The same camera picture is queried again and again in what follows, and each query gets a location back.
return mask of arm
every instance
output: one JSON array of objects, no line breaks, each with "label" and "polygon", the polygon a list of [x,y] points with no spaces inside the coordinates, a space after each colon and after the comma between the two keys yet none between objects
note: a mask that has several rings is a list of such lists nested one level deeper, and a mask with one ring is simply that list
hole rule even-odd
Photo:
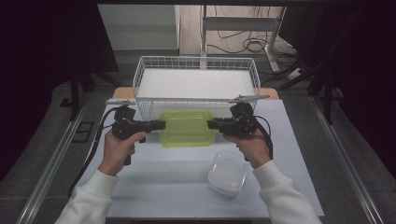
[{"label": "arm", "polygon": [[76,188],[76,196],[67,203],[55,223],[105,223],[112,204],[110,196],[119,181],[116,175],[122,170],[125,158],[134,154],[134,143],[145,136],[145,133],[136,133],[121,141],[111,130],[106,133],[101,164],[87,183]]},{"label": "arm", "polygon": [[268,207],[273,223],[321,223],[312,204],[297,190],[293,180],[284,176],[268,155],[262,133],[257,130],[249,138],[224,135],[238,145],[249,159],[259,181],[260,197]]}]

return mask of white sweater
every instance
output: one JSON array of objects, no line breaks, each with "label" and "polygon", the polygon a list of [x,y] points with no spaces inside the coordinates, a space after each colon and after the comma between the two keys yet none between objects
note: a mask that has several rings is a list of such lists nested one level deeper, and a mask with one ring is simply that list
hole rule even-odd
[{"label": "white sweater", "polygon": [[[253,170],[253,174],[260,183],[260,196],[273,223],[320,223],[311,203],[274,161]],[[76,196],[67,203],[56,224],[105,223],[112,203],[111,193],[118,181],[116,176],[96,170],[86,184],[76,188]]]}]

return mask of white table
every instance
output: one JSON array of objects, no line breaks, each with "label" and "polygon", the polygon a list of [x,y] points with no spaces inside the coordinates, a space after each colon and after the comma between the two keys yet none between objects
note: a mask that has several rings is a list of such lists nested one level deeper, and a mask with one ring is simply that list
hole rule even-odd
[{"label": "white table", "polygon": [[[274,160],[279,169],[295,180],[318,215],[323,216],[283,102],[260,100],[255,114],[265,117],[271,124]],[[138,110],[135,119],[140,119]],[[113,121],[110,115],[106,125]],[[103,146],[102,136],[97,153],[80,183],[87,181],[98,167],[103,158]],[[108,216],[139,219],[269,217],[266,206],[259,197],[260,187],[251,173],[251,167],[247,171],[244,187],[234,198],[223,196],[208,187],[207,172],[210,164],[222,150],[238,151],[234,144],[223,140],[220,134],[210,147],[188,148],[163,148],[159,135],[149,134],[146,143],[136,144],[132,165],[119,173],[120,182],[113,192],[114,203]]]}]

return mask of white metal stand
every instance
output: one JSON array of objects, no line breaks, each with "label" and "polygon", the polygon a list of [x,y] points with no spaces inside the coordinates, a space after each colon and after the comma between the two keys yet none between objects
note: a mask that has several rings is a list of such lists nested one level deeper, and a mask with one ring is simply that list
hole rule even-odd
[{"label": "white metal stand", "polygon": [[272,70],[279,71],[274,57],[273,48],[282,22],[285,7],[282,7],[276,18],[242,18],[242,17],[207,17],[206,6],[202,17],[201,57],[206,57],[206,31],[264,31],[272,32],[268,44],[265,45],[265,54]]}]

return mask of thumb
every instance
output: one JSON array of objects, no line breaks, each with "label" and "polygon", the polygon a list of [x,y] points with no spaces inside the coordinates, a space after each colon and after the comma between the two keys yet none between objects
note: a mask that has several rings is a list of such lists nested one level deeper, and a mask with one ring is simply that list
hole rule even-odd
[{"label": "thumb", "polygon": [[237,145],[238,145],[238,143],[240,141],[239,137],[228,135],[228,134],[224,134],[223,137],[224,137],[225,140],[230,141],[232,143],[235,143]]},{"label": "thumb", "polygon": [[146,137],[146,133],[144,132],[134,133],[131,137],[125,139],[123,142],[126,144],[127,147],[131,147],[134,145],[135,142],[140,141],[144,137]]}]

